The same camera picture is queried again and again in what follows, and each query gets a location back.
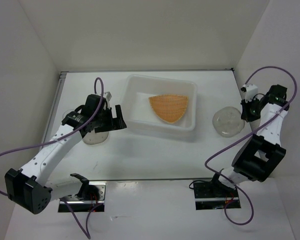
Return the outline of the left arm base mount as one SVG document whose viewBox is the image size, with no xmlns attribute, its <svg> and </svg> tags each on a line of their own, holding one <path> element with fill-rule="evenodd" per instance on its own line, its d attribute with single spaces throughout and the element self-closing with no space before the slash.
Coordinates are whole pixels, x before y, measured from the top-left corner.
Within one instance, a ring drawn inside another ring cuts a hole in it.
<svg viewBox="0 0 300 240">
<path fill-rule="evenodd" d="M 93 212 L 105 211 L 107 182 L 91 181 L 89 184 L 92 190 L 84 198 L 78 198 L 75 195 L 65 197 L 66 202 L 75 213 L 88 213 L 92 209 Z"/>
</svg>

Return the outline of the orange woven triangular plate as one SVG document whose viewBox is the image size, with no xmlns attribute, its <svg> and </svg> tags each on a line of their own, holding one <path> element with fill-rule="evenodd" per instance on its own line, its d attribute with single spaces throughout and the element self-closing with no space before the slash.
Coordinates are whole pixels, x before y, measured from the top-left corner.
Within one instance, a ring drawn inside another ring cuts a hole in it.
<svg viewBox="0 0 300 240">
<path fill-rule="evenodd" d="M 189 98 L 185 95 L 162 94 L 148 98 L 155 115 L 168 124 L 179 121 L 186 113 Z"/>
</svg>

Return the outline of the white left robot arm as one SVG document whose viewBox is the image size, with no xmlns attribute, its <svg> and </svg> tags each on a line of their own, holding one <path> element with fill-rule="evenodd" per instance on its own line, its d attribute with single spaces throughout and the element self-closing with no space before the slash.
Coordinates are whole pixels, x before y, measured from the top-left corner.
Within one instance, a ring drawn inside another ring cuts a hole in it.
<svg viewBox="0 0 300 240">
<path fill-rule="evenodd" d="M 50 175 L 66 154 L 84 139 L 93 144 L 101 141 L 105 133 L 127 127 L 120 105 L 115 106 L 116 117 L 110 107 L 111 93 L 102 96 L 88 95 L 85 104 L 68 113 L 52 138 L 52 144 L 42 148 L 38 154 L 19 170 L 11 168 L 5 174 L 8 198 L 37 215 L 49 202 L 73 195 L 78 200 L 89 197 L 97 199 L 98 188 L 86 177 L 72 173 L 69 178 L 48 182 Z"/>
</svg>

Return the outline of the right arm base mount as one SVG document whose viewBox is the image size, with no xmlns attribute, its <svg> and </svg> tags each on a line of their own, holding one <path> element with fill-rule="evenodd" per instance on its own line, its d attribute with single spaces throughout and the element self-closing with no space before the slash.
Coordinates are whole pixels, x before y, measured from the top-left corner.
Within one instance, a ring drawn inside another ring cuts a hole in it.
<svg viewBox="0 0 300 240">
<path fill-rule="evenodd" d="M 195 209 L 222 210 L 228 204 L 228 209 L 240 209 L 241 203 L 236 189 L 225 189 L 214 185 L 209 180 L 196 179 L 189 184 L 193 190 Z"/>
</svg>

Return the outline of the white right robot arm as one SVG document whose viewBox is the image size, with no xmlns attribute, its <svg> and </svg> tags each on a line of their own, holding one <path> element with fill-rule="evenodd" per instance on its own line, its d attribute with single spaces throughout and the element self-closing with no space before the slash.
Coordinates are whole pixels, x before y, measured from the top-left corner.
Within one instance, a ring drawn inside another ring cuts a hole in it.
<svg viewBox="0 0 300 240">
<path fill-rule="evenodd" d="M 245 84 L 241 90 L 244 93 L 241 118 L 247 122 L 259 120 L 261 129 L 235 155 L 231 167 L 214 174 L 209 191 L 215 197 L 229 192 L 242 182 L 264 182 L 286 155 L 280 135 L 290 108 L 287 88 L 272 85 L 261 99 L 257 98 L 259 91 L 254 84 Z"/>
</svg>

